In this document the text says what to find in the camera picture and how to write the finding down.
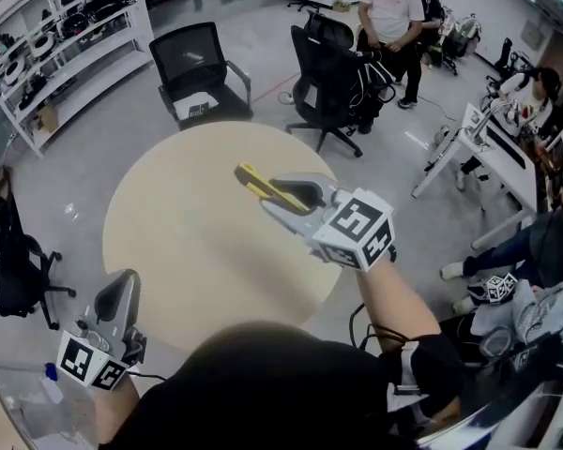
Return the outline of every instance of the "white sneaker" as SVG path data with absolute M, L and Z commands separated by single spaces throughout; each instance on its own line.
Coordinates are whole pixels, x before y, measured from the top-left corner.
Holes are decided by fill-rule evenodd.
M 476 309 L 476 304 L 473 303 L 473 299 L 470 296 L 465 297 L 452 306 L 452 313 L 455 317 L 461 317 L 462 315 L 467 315 Z
M 463 276 L 463 262 L 449 263 L 440 269 L 440 277 L 443 280 L 452 280 Z
M 455 185 L 457 186 L 457 190 L 464 191 L 465 190 L 465 174 L 462 170 L 459 170 L 456 174 L 457 181 Z

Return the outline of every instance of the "black pants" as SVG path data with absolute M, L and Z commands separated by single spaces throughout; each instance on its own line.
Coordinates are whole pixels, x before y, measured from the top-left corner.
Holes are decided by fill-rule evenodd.
M 495 124 L 497 127 L 499 127 L 501 130 L 503 130 L 505 132 L 505 135 L 510 136 L 509 133 L 498 123 L 498 120 L 496 120 L 494 116 L 490 117 L 490 121 L 493 124 Z M 463 172 L 465 175 L 469 175 L 479 167 L 481 167 L 481 162 L 477 158 L 472 157 L 463 164 L 463 166 L 461 167 L 461 172 Z
M 419 82 L 421 82 L 421 57 L 418 53 L 417 43 L 411 42 L 396 53 L 388 50 L 383 43 L 381 43 L 381 46 L 382 65 L 396 79 L 404 75 L 406 71 L 409 81 L 404 97 L 409 101 L 417 101 Z M 374 52 L 376 50 L 369 46 L 365 30 L 362 30 L 358 35 L 357 50 L 359 52 Z

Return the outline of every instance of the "gray floor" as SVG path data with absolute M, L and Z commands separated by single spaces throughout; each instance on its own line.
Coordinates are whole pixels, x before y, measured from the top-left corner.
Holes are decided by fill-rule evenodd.
M 283 0 L 230 0 L 225 4 L 230 7 L 221 4 L 225 1 L 187 0 L 158 8 L 152 14 L 156 33 L 197 22 L 205 15 L 215 18 L 225 57 L 252 77 L 254 121 L 275 128 L 299 121 L 292 106 L 280 104 L 278 94 L 291 90 L 296 81 L 298 64 L 289 28 L 304 25 L 306 14 L 286 8 Z M 357 24 L 355 11 L 333 16 L 353 26 Z M 439 318 L 448 317 L 450 304 L 464 294 L 464 283 L 443 282 L 438 269 L 468 255 L 475 238 L 513 211 L 510 202 L 504 200 L 482 214 L 481 193 L 494 191 L 497 182 L 491 179 L 481 187 L 472 179 L 467 182 L 467 191 L 459 192 L 453 178 L 456 161 L 419 199 L 411 197 L 423 177 L 433 135 L 443 124 L 457 125 L 447 116 L 460 120 L 465 104 L 481 97 L 489 69 L 473 57 L 461 62 L 459 70 L 455 78 L 444 69 L 424 69 L 422 98 L 416 109 L 402 111 L 392 102 L 375 121 L 371 135 L 355 135 L 355 141 L 364 149 L 363 158 L 353 158 L 334 139 L 328 139 L 321 153 L 343 184 L 370 188 L 394 206 L 397 265 Z M 77 300 L 61 295 L 53 300 L 65 328 L 83 306 L 84 295 L 95 292 L 104 281 L 102 226 L 118 183 L 143 153 L 176 132 L 174 121 L 160 101 L 159 83 L 153 67 L 140 71 L 79 114 L 52 140 L 43 160 L 27 152 L 16 166 L 14 190 L 23 227 L 46 250 L 63 253 L 65 259 L 55 266 L 53 279 L 80 293 Z M 398 92 L 401 96 L 403 87 Z M 318 138 L 317 132 L 310 130 L 296 135 L 311 146 Z M 354 275 L 344 272 L 332 295 L 305 328 L 321 338 L 348 341 L 348 317 L 358 303 Z M 364 329 L 364 322 L 358 329 Z M 25 320 L 0 318 L 0 363 L 41 365 L 53 361 L 58 341 L 59 335 L 46 329 L 41 312 Z M 185 356 L 151 339 L 142 370 L 167 376 L 177 370 Z M 36 381 L 38 375 L 32 375 L 29 379 Z M 7 385 L 7 372 L 0 373 L 0 377 L 6 382 L 4 391 L 18 396 L 24 404 L 37 394 L 31 383 L 22 386 L 21 381 L 13 390 Z M 151 383 L 139 381 L 138 386 L 144 391 Z M 47 404 L 44 410 L 59 413 L 60 418 L 68 415 L 63 425 L 75 428 L 83 439 L 93 442 L 91 408 L 86 399 L 76 394 L 78 389 L 70 389 L 66 383 L 62 387 L 68 397 L 67 410 Z M 33 428 L 37 438 L 45 435 L 42 447 L 51 448 L 45 442 L 53 431 L 44 427 L 42 433 L 38 419 L 33 419 L 32 424 L 30 418 L 25 420 L 27 426 Z

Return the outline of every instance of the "hand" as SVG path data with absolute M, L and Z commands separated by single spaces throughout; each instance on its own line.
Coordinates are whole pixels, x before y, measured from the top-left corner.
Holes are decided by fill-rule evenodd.
M 392 43 L 387 43 L 386 48 L 393 53 L 398 53 L 403 49 L 403 44 L 399 41 L 393 41 Z
M 367 34 L 367 43 L 369 44 L 369 46 L 372 49 L 376 49 L 379 50 L 382 48 L 382 46 L 379 43 L 379 38 L 377 37 L 377 35 L 369 35 Z

